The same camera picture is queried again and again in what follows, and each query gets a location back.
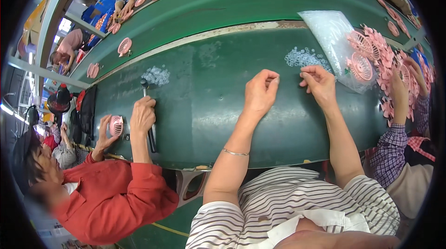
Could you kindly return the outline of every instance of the hand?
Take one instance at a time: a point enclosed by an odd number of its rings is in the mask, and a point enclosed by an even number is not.
[[[66,123],[63,122],[62,126],[60,126],[60,136],[62,137],[62,140],[64,140],[65,143],[68,143],[68,135],[66,134],[68,127],[66,126]]]
[[[403,83],[397,69],[393,68],[392,72],[392,89],[390,90],[390,96],[393,101],[393,109],[395,112],[393,123],[406,124],[406,116],[409,111],[409,89]]]
[[[260,71],[246,84],[243,112],[260,120],[276,101],[279,81],[279,74],[276,72],[267,69]]]
[[[115,12],[113,13],[113,23],[118,22],[118,16],[120,16],[121,9],[115,9]]]
[[[130,137],[145,136],[155,123],[155,107],[156,101],[150,96],[141,98],[135,102],[133,112],[130,118]]]
[[[337,107],[335,76],[327,72],[322,66],[310,65],[301,68],[300,86],[307,87],[306,92],[312,93],[316,102],[326,112]]]
[[[134,0],[128,0],[127,4],[124,6],[124,8],[121,11],[121,17],[124,17],[128,12],[130,12],[130,10],[133,8],[134,5],[135,5]]]
[[[421,96],[427,96],[429,92],[427,91],[426,81],[424,80],[423,73],[421,73],[421,68],[418,63],[411,57],[406,57],[403,63],[407,66],[410,73],[415,77],[416,82],[420,86],[420,94]]]
[[[99,139],[96,142],[96,147],[94,151],[103,151],[119,138],[119,136],[114,136],[111,138],[107,137],[107,124],[110,123],[111,118],[112,118],[111,114],[101,118],[101,124],[99,126]]]

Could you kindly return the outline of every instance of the backpack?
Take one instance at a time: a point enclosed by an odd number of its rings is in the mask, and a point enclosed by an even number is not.
[[[98,86],[93,85],[85,91],[85,96],[82,99],[81,109],[79,111],[79,124],[82,132],[86,134],[85,146],[90,146],[94,140],[95,127],[95,105],[96,105],[96,91]]]

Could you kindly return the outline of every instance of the white collar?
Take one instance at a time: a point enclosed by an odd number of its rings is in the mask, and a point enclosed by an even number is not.
[[[370,233],[367,221],[361,213],[354,213],[349,217],[345,212],[329,209],[312,209],[296,211],[296,216],[277,225],[267,232],[268,239],[248,246],[249,249],[272,249],[280,241],[296,232],[299,219],[308,218],[319,227],[341,226],[344,231],[361,231]]]
[[[71,195],[71,193],[73,193],[76,190],[76,188],[78,187],[78,183],[70,182],[70,183],[65,183],[63,186],[68,191],[68,194]]]

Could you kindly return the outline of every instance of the pink shirt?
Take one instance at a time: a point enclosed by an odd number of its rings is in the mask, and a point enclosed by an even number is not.
[[[68,33],[62,40],[57,51],[64,54],[69,54],[70,51],[79,49],[82,44],[82,31],[81,29],[75,29]]]

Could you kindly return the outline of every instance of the yellow floor line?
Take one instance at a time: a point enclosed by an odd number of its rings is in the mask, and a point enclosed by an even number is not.
[[[183,233],[183,232],[180,232],[180,231],[171,229],[171,228],[167,228],[167,227],[165,227],[165,226],[163,226],[163,225],[160,225],[160,224],[157,224],[157,223],[152,223],[152,225],[154,225],[155,227],[161,228],[161,229],[163,229],[163,230],[169,231],[169,232],[171,232],[171,233],[176,233],[176,234],[179,234],[179,235],[181,235],[181,236],[189,237],[189,234],[188,234],[188,233]]]

